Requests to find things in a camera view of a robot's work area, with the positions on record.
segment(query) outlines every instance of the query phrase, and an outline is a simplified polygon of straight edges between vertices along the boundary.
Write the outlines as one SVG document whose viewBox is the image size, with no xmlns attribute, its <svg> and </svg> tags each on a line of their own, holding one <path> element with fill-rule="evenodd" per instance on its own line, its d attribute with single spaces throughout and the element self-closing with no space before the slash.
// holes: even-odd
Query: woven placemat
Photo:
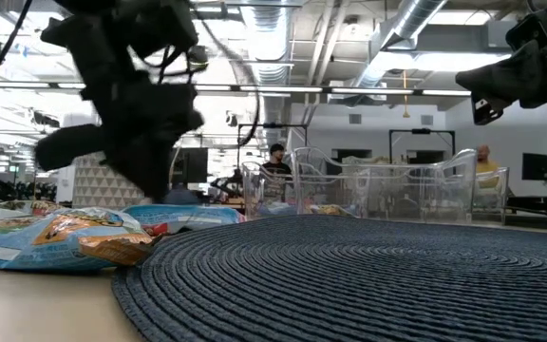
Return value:
<svg viewBox="0 0 547 342">
<path fill-rule="evenodd" d="M 113 291 L 147 341 L 547 341 L 547 234 L 268 218 L 168 238 Z"/>
</svg>

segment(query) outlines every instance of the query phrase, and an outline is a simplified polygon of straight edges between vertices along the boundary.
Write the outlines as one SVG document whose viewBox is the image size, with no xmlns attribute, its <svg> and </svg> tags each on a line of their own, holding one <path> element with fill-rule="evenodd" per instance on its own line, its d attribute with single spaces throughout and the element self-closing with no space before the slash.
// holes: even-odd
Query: monitor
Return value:
<svg viewBox="0 0 547 342">
<path fill-rule="evenodd" d="M 523 153 L 522 179 L 524 181 L 547 181 L 547 155 Z"/>
</svg>

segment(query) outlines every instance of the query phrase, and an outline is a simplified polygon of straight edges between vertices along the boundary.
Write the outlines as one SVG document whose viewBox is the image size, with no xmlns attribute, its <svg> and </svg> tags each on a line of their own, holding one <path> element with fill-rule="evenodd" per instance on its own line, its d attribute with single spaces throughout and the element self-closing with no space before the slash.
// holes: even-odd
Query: table surface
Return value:
<svg viewBox="0 0 547 342">
<path fill-rule="evenodd" d="M 98 275 L 0 271 L 0 341 L 139 342 L 141 337 L 111 293 L 110 271 Z"/>
</svg>

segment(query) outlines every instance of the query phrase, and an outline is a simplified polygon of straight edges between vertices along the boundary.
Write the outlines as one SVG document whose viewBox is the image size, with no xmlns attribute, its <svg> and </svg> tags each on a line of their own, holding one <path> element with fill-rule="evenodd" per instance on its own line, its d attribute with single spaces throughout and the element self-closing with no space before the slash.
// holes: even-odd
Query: man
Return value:
<svg viewBox="0 0 547 342">
<path fill-rule="evenodd" d="M 201 205 L 201 200 L 187 189 L 187 183 L 178 183 L 168 192 L 163 201 L 165 204 L 175 205 Z"/>
<path fill-rule="evenodd" d="M 291 168 L 282 162 L 284 158 L 284 146 L 275 143 L 270 147 L 270 160 L 261 165 L 267 172 L 280 175 L 265 183 L 264 197 L 286 201 L 286 185 L 292 181 Z"/>
<path fill-rule="evenodd" d="M 275 175 L 291 175 L 291 168 L 282 162 L 284 158 L 284 146 L 275 143 L 270 147 L 270 160 L 261 165 L 268 172 Z"/>
<path fill-rule="evenodd" d="M 487 145 L 481 145 L 478 148 L 478 163 L 476 164 L 476 173 L 495 172 L 498 170 L 498 165 L 489 160 L 491 150 Z M 490 180 L 480 181 L 481 188 L 491 188 L 497 186 L 499 178 L 495 177 Z"/>
</svg>

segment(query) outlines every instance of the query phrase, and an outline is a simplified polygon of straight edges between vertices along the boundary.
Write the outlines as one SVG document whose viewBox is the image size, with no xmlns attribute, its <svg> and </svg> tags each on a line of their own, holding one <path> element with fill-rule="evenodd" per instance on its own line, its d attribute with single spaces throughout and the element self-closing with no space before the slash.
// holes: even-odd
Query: clear plastic container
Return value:
<svg viewBox="0 0 547 342">
<path fill-rule="evenodd" d="M 509 169 L 476 175 L 473 220 L 483 224 L 505 224 L 505 203 L 508 199 Z"/>
<path fill-rule="evenodd" d="M 275 175 L 256 162 L 242 163 L 246 219 L 296 215 L 292 176 Z"/>
<path fill-rule="evenodd" d="M 313 147 L 292 152 L 300 214 L 342 211 L 363 219 L 469 224 L 476 179 L 475 150 L 435 164 L 342 164 Z M 299 165 L 325 162 L 337 176 L 310 175 Z"/>
</svg>

